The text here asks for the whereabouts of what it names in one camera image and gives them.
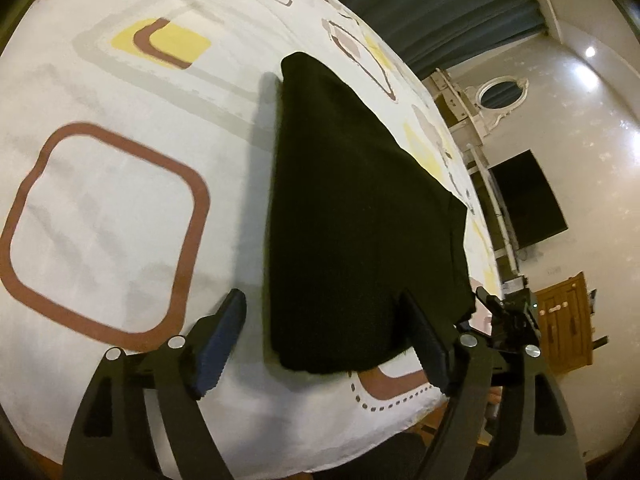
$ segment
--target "silver screw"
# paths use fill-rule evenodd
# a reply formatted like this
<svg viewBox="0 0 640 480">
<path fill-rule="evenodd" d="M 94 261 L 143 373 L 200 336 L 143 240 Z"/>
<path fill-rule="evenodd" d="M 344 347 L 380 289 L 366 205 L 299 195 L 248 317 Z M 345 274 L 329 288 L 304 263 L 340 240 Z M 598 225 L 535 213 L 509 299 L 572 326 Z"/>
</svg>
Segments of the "silver screw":
<svg viewBox="0 0 640 480">
<path fill-rule="evenodd" d="M 473 337 L 471 334 L 463 334 L 460 336 L 460 343 L 462 343 L 462 346 L 466 346 L 467 348 L 473 348 L 478 344 L 478 339 Z"/>
<path fill-rule="evenodd" d="M 181 335 L 174 335 L 171 339 L 169 339 L 169 341 L 166 342 L 166 344 L 169 348 L 176 349 L 176 348 L 182 348 L 185 342 L 186 342 L 186 339 L 183 338 Z"/>
<path fill-rule="evenodd" d="M 527 345 L 524 347 L 524 351 L 527 353 L 527 355 L 531 356 L 531 357 L 540 357 L 540 348 L 538 348 L 535 345 Z"/>
<path fill-rule="evenodd" d="M 115 361 L 122 354 L 122 350 L 119 348 L 113 347 L 109 348 L 104 356 L 107 358 L 107 361 Z"/>
</svg>

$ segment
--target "brown rounded square pattern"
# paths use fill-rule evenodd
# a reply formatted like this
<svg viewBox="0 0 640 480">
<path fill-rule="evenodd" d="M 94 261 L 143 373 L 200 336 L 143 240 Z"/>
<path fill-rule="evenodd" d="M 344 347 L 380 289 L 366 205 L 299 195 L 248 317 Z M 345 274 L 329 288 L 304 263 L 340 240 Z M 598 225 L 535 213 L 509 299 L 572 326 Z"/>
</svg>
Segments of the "brown rounded square pattern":
<svg viewBox="0 0 640 480">
<path fill-rule="evenodd" d="M 113 146 L 117 150 L 136 156 L 149 164 L 160 166 L 181 177 L 189 186 L 193 195 L 193 211 L 184 235 L 180 256 L 175 268 L 174 282 L 169 300 L 169 307 L 162 321 L 146 332 L 125 332 L 103 323 L 89 319 L 63 305 L 39 294 L 36 290 L 24 285 L 16 275 L 11 261 L 11 242 L 15 234 L 20 216 L 24 210 L 27 196 L 44 172 L 53 149 L 58 143 L 70 136 L 89 136 L 100 142 Z M 18 188 L 14 204 L 0 235 L 0 281 L 16 300 L 50 320 L 84 334 L 92 339 L 119 346 L 122 348 L 146 352 L 160 346 L 167 338 L 180 332 L 184 323 L 187 297 L 193 277 L 202 231 L 209 212 L 209 191 L 202 177 L 188 166 L 173 160 L 161 153 L 143 146 L 135 140 L 105 130 L 96 124 L 71 123 L 57 129 L 40 150 L 33 169 Z"/>
</svg>

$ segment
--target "white mirror frame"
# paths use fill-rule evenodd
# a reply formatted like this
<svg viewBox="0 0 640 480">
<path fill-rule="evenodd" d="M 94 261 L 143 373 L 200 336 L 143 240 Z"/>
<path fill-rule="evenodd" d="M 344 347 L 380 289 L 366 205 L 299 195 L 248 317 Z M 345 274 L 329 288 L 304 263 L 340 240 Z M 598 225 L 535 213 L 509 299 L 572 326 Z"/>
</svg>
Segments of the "white mirror frame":
<svg viewBox="0 0 640 480">
<path fill-rule="evenodd" d="M 482 96 L 485 94 L 485 92 L 488 91 L 489 88 L 497 85 L 498 83 L 507 82 L 514 82 L 522 89 L 522 94 L 520 95 L 520 97 L 518 97 L 513 103 L 505 106 L 504 108 L 486 108 L 481 105 Z M 480 85 L 478 89 L 473 86 L 469 86 L 465 89 L 465 92 L 478 108 L 480 115 L 484 119 L 484 123 L 486 124 L 487 129 L 491 131 L 498 125 L 501 118 L 509 115 L 524 102 L 524 99 L 527 98 L 528 90 L 529 80 L 527 78 L 517 79 L 514 76 L 503 75 L 487 81 L 483 85 Z"/>
</svg>

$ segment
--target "television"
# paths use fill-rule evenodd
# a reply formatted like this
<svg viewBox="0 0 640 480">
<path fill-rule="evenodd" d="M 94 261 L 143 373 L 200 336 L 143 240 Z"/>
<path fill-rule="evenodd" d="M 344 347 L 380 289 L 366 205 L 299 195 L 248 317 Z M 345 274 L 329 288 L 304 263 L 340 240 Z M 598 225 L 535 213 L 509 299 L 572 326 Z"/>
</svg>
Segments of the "television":
<svg viewBox="0 0 640 480">
<path fill-rule="evenodd" d="M 536 158 L 527 150 L 491 168 L 519 248 L 568 229 Z"/>
</svg>

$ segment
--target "wooden cabinet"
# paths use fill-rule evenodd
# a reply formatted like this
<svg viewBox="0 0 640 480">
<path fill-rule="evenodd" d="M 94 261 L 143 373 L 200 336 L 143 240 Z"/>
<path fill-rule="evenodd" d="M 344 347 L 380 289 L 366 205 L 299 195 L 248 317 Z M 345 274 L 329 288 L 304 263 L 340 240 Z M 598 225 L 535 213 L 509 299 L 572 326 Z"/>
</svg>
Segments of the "wooden cabinet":
<svg viewBox="0 0 640 480">
<path fill-rule="evenodd" d="M 536 292 L 542 355 L 554 373 L 593 363 L 591 312 L 583 273 Z"/>
</svg>

